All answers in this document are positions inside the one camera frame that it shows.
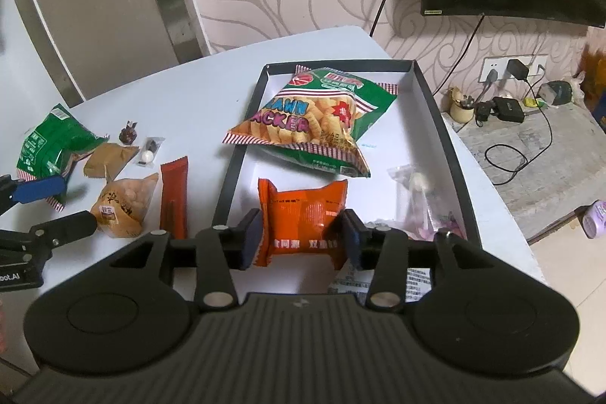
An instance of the red logo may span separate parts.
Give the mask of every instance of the red logo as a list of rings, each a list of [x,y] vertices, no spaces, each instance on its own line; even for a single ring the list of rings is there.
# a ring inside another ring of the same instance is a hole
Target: red logo
[[[333,115],[336,115],[339,120],[343,122],[347,128],[349,128],[351,122],[351,113],[349,112],[349,105],[344,101],[340,101],[338,105],[335,105],[333,107],[333,110]]]
[[[293,76],[290,80],[289,84],[292,86],[305,86],[313,81],[313,76],[308,74],[307,72],[302,72],[301,74],[297,74]]]

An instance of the orange object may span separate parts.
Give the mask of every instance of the orange object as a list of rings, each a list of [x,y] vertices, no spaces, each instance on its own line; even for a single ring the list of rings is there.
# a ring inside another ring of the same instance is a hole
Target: orange object
[[[160,229],[170,231],[176,239],[187,238],[187,156],[164,163],[162,171],[162,206]]]
[[[266,178],[259,179],[263,212],[263,240],[255,265],[266,267],[276,254],[328,254],[336,270],[347,255],[338,235],[329,228],[345,207],[347,181],[321,189],[278,192]]]

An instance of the floor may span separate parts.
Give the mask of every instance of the floor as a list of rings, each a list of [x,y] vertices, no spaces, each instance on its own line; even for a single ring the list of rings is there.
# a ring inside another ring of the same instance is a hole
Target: floor
[[[588,239],[577,218],[531,246],[549,285],[576,307],[579,340],[566,372],[594,395],[606,391],[606,237]]]

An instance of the wall socket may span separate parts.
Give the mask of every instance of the wall socket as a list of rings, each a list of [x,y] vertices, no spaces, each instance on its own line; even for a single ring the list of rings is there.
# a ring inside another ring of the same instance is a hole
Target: wall socket
[[[534,58],[532,55],[506,55],[505,57],[486,57],[484,59],[484,64],[482,64],[482,72],[480,73],[480,82],[483,83],[486,81],[486,78],[489,75],[491,69],[495,69],[499,74],[497,79],[513,79],[513,76],[507,72],[507,63],[512,58],[518,58],[522,61],[522,64],[530,64],[532,61],[532,66],[528,68],[528,78],[537,75],[543,75],[543,70],[539,69],[539,65],[547,68],[547,58],[548,56],[545,54],[537,55]]]

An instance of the orange bread package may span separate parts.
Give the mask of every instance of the orange bread package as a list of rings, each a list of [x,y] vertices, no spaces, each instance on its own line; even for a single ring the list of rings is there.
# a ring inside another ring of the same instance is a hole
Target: orange bread package
[[[266,178],[259,179],[263,212],[263,240],[255,264],[266,267],[274,254],[328,254],[336,270],[347,259],[345,248],[330,225],[345,207],[347,181],[321,189],[278,192]]]

